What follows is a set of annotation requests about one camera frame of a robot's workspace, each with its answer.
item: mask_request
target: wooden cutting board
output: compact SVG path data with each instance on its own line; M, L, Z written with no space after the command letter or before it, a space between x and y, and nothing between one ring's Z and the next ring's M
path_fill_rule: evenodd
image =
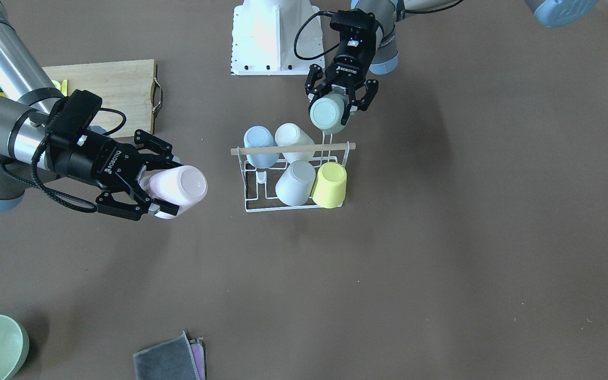
M127 122L112 137L132 137L136 129L154 133L154 60L84 63L43 68L49 78L68 80L68 94L88 90L102 98L104 108L126 114ZM121 122L121 116L100 111L91 125L110 130Z

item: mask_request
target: cup rack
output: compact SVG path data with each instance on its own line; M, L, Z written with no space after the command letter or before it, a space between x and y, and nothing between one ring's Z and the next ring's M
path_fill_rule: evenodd
M285 205L276 196L276 182L287 169L288 162L283 158L283 153L298 151L314 151L315 154L311 161L314 168L319 168L327 162L338 162L346 167L348 152L355 149L355 142L338 142L333 144L333 135L323 132L322 144L314 145L290 145L285 147L261 147L244 148L236 147L231 149L232 156L238 156L239 169L243 178L243 195L246 212L280 211L280 210L299 210L307 208L322 208L315 204L309 196L309 200L303 205ZM281 154L278 161L270 168L257 169L248 160L247 154Z

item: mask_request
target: cup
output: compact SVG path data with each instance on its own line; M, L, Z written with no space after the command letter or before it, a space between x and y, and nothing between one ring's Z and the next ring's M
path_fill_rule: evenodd
M321 97L311 106L311 122L325 133L340 133L345 127L342 125L342 116L346 103L347 99L342 94L331 93Z
M336 162L326 162L318 169L311 198L320 207L338 207L346 197L346 183L347 173L344 166Z
M316 169L308 161L292 162L275 184L275 194L287 205L302 205L309 200L316 180Z
M140 187L154 198L179 206L177 215L162 211L154 214L161 219L173 219L179 216L200 202L208 192L208 183L203 173L194 166L188 165L145 176L140 180Z
M246 130L243 135L243 144L246 148L261 148L275 147L276 142L269 130L261 125L256 125ZM248 154L246 155L248 162L258 169L266 169L273 166L278 161L280 156L277 153L273 154Z
M296 123L287 122L278 127L275 132L275 143L279 147L288 147L292 145L313 145L314 140L304 133L301 128L297 127ZM314 151L297 151L284 153L285 160L292 164L295 161L311 161L314 158Z

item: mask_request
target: wooden rod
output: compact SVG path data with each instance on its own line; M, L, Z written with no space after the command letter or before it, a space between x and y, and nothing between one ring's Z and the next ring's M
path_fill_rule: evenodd
M331 151L331 150L353 150L355 142L337 142L336 144L315 144L315 145L289 145L285 147L262 147L262 148L241 148L241 155L245 154L274 154L274 153L294 153L298 151ZM232 156L239 155L238 148L231 149Z

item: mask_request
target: cloth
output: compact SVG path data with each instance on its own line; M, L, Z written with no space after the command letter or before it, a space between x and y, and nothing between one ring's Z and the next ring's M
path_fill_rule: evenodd
M186 334L133 355L137 380L205 380L203 339Z

